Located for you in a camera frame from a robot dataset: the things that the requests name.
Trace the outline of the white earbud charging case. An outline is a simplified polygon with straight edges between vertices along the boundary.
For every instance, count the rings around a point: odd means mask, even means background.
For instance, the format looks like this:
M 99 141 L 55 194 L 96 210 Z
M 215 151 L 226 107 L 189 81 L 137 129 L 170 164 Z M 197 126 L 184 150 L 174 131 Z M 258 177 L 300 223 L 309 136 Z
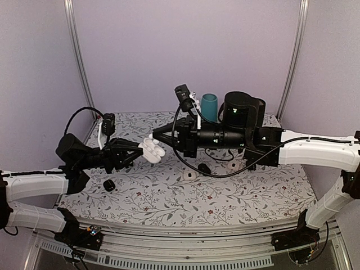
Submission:
M 151 138 L 144 138 L 138 147 L 142 148 L 142 157 L 151 164 L 161 162 L 161 159 L 165 156 L 165 150 L 158 145 L 158 141 Z

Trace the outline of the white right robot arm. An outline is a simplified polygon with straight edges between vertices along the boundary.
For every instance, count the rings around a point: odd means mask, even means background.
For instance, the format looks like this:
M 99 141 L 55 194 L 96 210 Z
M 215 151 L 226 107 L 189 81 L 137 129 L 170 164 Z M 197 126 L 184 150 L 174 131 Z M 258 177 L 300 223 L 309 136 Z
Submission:
M 206 120 L 192 112 L 195 99 L 190 92 L 177 89 L 178 113 L 172 123 L 156 128 L 152 138 L 173 148 L 180 160 L 195 158 L 199 148 L 236 149 L 246 160 L 246 169 L 257 165 L 312 165 L 341 171 L 333 187 L 300 215 L 291 241 L 303 245 L 313 231 L 359 198 L 359 135 L 329 137 L 297 133 L 263 125 L 265 102 L 251 95 L 226 93 L 218 121 Z

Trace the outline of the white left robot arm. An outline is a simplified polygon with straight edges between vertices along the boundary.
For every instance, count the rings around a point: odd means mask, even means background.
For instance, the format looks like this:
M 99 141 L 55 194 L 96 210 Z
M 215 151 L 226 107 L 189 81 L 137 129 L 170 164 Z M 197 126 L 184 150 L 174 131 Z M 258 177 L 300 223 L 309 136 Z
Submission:
M 56 154 L 64 165 L 53 170 L 1 173 L 1 228 L 49 230 L 61 233 L 71 244 L 79 244 L 84 233 L 69 210 L 20 206 L 15 201 L 42 195 L 78 194 L 89 181 L 86 170 L 100 168 L 110 174 L 128 167 L 142 156 L 143 149 L 121 138 L 110 140 L 102 148 L 91 148 L 68 133 L 60 139 Z

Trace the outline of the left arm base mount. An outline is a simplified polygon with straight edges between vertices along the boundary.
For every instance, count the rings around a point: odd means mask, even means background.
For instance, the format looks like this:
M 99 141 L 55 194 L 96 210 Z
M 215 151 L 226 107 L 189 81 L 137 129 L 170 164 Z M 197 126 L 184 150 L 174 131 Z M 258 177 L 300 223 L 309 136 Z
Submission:
M 65 208 L 57 208 L 65 221 L 65 227 L 60 232 L 54 233 L 54 239 L 69 246 L 99 251 L 104 235 L 93 229 L 81 229 L 78 220 Z

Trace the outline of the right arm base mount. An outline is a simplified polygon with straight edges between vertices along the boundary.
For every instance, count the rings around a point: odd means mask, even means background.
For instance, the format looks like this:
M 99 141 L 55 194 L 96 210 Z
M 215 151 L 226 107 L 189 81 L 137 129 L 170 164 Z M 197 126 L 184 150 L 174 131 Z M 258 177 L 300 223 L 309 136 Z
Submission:
M 300 213 L 296 228 L 272 234 L 271 244 L 275 248 L 275 251 L 311 244 L 320 239 L 320 229 L 312 229 L 307 226 L 307 222 L 305 220 L 306 213 L 307 209 Z

